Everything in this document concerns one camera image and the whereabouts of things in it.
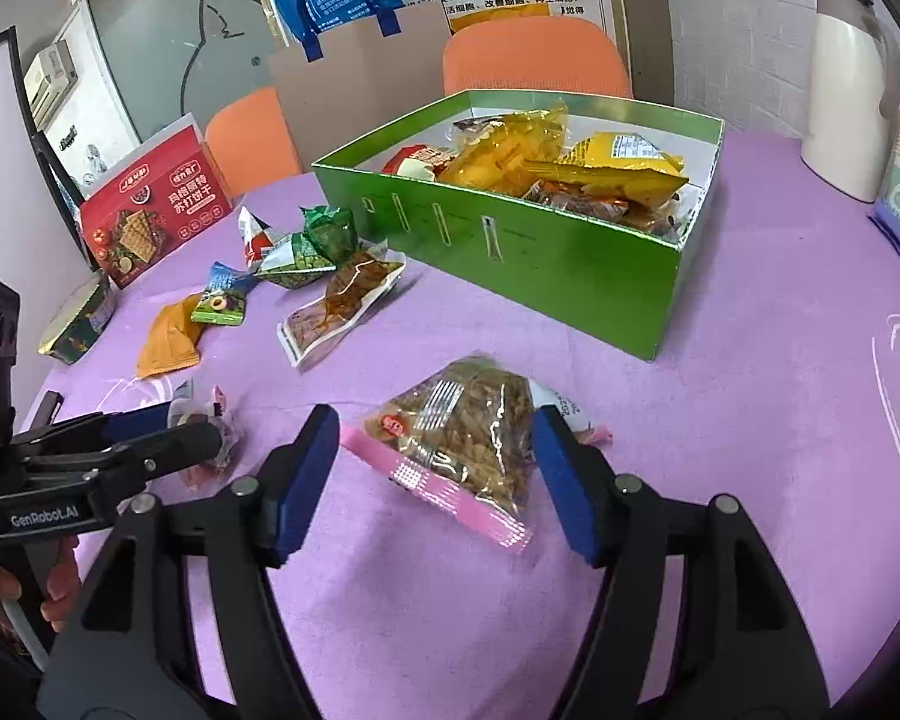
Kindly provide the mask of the green pea bag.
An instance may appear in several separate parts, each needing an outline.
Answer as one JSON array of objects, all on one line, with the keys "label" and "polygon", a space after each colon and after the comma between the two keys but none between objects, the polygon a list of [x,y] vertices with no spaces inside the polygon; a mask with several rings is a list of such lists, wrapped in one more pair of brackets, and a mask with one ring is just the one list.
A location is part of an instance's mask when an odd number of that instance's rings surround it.
[{"label": "green pea bag", "polygon": [[299,289],[334,270],[336,265],[303,232],[291,232],[263,257],[256,276],[284,289]]}]

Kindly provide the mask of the brown label popcorn bag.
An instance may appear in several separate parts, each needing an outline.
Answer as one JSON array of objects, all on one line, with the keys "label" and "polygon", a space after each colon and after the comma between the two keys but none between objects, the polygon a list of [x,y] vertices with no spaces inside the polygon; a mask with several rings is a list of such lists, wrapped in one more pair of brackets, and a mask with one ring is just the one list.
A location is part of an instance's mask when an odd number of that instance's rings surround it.
[{"label": "brown label popcorn bag", "polygon": [[676,218],[666,206],[662,210],[653,210],[635,200],[592,197],[578,185],[536,181],[521,198],[571,215],[622,224],[654,236],[669,236],[678,231]]}]

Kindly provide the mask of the right orange chair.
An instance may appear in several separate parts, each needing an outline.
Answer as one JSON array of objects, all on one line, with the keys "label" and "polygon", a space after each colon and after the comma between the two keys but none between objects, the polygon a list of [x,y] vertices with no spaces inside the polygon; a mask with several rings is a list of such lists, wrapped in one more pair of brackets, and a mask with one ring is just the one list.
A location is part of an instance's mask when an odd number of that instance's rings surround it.
[{"label": "right orange chair", "polygon": [[590,21],[572,16],[467,26],[443,49],[442,85],[445,94],[497,88],[634,97],[613,41]]}]

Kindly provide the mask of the spicy strip clear pack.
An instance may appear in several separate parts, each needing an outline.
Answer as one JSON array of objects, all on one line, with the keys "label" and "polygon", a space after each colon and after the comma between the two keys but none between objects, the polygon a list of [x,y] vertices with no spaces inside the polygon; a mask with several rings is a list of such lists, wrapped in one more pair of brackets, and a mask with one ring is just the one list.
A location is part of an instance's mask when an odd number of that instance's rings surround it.
[{"label": "spicy strip clear pack", "polygon": [[408,265],[403,252],[385,242],[359,249],[336,270],[325,294],[278,323],[276,335],[294,369],[312,366],[326,356],[397,286]]}]

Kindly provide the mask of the brown paper bag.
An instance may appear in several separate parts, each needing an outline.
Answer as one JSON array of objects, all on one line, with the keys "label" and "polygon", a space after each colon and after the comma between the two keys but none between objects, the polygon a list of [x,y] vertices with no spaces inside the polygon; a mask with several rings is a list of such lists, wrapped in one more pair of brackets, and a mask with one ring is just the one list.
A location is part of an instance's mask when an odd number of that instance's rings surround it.
[{"label": "brown paper bag", "polygon": [[299,44],[269,57],[289,135],[304,166],[443,96],[442,55],[450,41],[439,2],[395,11],[386,36],[374,16],[317,36],[310,60]]}]

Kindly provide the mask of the yellow chips bag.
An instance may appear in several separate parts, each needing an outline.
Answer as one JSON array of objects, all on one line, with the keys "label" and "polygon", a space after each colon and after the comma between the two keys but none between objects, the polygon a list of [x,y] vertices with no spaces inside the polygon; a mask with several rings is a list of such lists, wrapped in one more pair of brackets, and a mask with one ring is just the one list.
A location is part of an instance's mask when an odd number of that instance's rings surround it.
[{"label": "yellow chips bag", "polygon": [[685,187],[681,158],[637,133],[598,132],[555,161],[526,161],[540,181],[580,188],[594,199],[626,200],[656,210]]}]

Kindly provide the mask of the left orange chair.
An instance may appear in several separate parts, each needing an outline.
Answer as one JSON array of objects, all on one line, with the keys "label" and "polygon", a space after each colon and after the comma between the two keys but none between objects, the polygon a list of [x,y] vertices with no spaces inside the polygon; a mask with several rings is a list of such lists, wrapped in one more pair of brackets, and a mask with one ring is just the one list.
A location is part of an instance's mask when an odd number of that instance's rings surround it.
[{"label": "left orange chair", "polygon": [[206,142],[233,195],[304,172],[274,86],[263,86],[216,112]]}]

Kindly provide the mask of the dark green tin box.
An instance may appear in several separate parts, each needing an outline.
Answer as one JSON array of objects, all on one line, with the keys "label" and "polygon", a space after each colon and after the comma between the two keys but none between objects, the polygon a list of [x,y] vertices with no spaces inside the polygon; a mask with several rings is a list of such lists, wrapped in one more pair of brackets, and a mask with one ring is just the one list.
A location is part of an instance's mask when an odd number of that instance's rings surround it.
[{"label": "dark green tin box", "polygon": [[46,325],[37,351],[73,366],[102,337],[115,310],[116,293],[109,275],[96,271],[61,304],[56,316]]}]

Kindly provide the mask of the red broad bean bag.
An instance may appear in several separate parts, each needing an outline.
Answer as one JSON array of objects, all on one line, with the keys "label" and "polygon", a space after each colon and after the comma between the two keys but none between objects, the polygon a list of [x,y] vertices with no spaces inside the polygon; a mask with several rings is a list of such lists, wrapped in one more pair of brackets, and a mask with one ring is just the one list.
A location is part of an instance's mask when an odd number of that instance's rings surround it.
[{"label": "red broad bean bag", "polygon": [[387,176],[434,182],[457,159],[453,149],[430,145],[406,145],[391,154],[382,167]]}]

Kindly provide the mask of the clear yellow bread pack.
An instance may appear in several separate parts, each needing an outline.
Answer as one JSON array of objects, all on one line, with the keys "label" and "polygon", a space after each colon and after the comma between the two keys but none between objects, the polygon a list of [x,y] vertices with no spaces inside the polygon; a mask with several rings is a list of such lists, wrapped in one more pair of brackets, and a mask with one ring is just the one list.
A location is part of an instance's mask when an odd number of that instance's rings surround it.
[{"label": "clear yellow bread pack", "polygon": [[500,114],[437,176],[439,184],[520,199],[536,182],[532,165],[552,163],[566,143],[564,104]]}]

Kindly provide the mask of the black phone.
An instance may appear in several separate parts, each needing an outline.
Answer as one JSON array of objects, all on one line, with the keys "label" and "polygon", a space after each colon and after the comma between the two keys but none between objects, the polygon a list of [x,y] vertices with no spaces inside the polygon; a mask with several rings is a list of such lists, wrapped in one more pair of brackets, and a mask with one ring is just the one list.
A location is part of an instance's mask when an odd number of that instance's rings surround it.
[{"label": "black phone", "polygon": [[46,390],[43,397],[41,397],[32,421],[30,421],[30,429],[35,431],[35,429],[50,426],[50,424],[55,421],[56,415],[59,413],[59,408],[63,406],[63,401],[64,397],[59,392],[55,392],[55,390]]}]

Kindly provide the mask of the green foil candy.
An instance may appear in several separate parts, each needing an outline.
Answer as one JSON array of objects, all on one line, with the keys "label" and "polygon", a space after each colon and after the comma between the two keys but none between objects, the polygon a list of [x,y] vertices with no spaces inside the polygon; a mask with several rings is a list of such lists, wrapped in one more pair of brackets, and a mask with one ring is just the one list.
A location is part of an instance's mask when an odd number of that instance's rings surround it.
[{"label": "green foil candy", "polygon": [[334,265],[343,265],[359,249],[356,222],[345,206],[304,208],[304,234],[313,247]]}]

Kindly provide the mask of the white thermos jug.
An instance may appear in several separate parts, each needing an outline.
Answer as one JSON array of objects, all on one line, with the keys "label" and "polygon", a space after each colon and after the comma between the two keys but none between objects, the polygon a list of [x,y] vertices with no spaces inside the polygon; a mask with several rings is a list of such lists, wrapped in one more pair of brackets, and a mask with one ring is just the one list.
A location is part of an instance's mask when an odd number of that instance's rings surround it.
[{"label": "white thermos jug", "polygon": [[877,199],[900,103],[900,48],[873,0],[816,0],[802,160],[852,199]]}]

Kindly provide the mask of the red cracker box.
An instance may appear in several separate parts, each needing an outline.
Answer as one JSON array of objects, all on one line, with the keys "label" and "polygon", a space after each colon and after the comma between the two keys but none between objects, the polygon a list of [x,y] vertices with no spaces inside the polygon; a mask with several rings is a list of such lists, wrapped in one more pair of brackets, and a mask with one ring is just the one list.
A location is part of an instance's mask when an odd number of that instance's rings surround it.
[{"label": "red cracker box", "polygon": [[125,288],[232,208],[205,135],[187,114],[98,179],[79,207],[80,232],[97,265]]}]

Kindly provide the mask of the blue green plum bag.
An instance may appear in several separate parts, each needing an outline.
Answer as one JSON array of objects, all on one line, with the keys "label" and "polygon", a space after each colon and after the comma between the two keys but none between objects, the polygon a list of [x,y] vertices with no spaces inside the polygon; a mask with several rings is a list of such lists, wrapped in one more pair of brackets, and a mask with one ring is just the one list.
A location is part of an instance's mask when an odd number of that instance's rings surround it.
[{"label": "blue green plum bag", "polygon": [[191,309],[190,319],[214,327],[240,327],[247,313],[248,294],[256,286],[255,273],[214,262],[206,288]]}]

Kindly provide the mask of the orange chair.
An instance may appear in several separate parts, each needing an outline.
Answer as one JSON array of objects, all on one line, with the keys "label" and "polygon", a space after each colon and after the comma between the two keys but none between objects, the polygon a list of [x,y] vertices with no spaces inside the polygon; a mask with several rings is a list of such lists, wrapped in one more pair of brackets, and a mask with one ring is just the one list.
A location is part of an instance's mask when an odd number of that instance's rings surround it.
[{"label": "orange chair", "polygon": [[442,85],[445,94],[497,88],[634,97],[613,41],[590,21],[572,16],[467,26],[443,49]]},{"label": "orange chair", "polygon": [[263,86],[216,112],[206,142],[233,195],[304,172],[274,86]]}]

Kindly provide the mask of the orange snack bag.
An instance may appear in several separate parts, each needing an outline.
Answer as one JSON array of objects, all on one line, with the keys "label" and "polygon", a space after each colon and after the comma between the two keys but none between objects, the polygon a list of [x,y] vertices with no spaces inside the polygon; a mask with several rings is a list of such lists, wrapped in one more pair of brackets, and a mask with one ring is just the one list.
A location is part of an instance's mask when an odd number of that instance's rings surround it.
[{"label": "orange snack bag", "polygon": [[134,372],[138,379],[183,371],[201,361],[198,341],[206,325],[191,316],[198,301],[198,294],[191,294],[160,309],[137,356]]}]

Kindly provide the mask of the purple tablecloth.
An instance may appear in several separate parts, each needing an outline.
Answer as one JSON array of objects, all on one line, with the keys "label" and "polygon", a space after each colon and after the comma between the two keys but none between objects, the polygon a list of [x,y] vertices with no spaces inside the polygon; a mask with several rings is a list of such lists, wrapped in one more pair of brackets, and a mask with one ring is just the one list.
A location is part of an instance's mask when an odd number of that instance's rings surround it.
[{"label": "purple tablecloth", "polygon": [[[297,371],[276,327],[307,301],[263,284],[240,327],[199,343],[191,377],[226,392],[244,472],[318,403],[352,424],[482,353],[608,427],[611,465],[657,493],[735,494],[832,695],[900,632],[900,260],[797,142],[725,138],[701,252],[653,361],[411,263],[393,298]],[[544,491],[528,518],[532,541],[509,553],[341,454],[305,546],[272,576],[326,717],[546,717],[600,577]]]}]

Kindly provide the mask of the green gift box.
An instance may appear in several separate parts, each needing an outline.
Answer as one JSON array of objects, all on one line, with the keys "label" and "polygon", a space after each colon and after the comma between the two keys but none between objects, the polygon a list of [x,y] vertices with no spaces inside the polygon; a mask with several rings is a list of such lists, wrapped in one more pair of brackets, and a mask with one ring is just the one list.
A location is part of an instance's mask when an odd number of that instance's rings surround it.
[{"label": "green gift box", "polygon": [[[505,195],[386,174],[408,145],[443,145],[453,122],[565,104],[569,142],[637,133],[685,161],[667,238]],[[393,249],[650,361],[701,247],[722,119],[663,104],[539,89],[465,89],[402,115],[313,161],[326,199],[357,231]]]}]

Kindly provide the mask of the pink edged snack pack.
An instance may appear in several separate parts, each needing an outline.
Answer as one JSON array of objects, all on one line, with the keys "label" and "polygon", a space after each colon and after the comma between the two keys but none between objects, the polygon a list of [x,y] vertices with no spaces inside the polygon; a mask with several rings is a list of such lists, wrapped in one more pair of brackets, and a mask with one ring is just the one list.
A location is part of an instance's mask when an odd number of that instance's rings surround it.
[{"label": "pink edged snack pack", "polygon": [[610,442],[608,427],[552,388],[466,356],[344,426],[341,445],[466,530],[521,553],[532,538],[532,421],[543,406],[585,444]]}]

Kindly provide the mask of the red white small bag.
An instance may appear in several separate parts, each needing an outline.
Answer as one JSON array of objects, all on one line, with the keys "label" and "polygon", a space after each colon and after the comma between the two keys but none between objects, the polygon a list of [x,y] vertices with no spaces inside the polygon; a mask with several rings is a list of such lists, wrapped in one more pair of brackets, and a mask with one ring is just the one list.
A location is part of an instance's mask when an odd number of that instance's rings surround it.
[{"label": "red white small bag", "polygon": [[256,270],[276,242],[281,239],[274,227],[260,220],[253,211],[242,206],[238,211],[238,229],[244,241],[244,257],[248,270]]}]

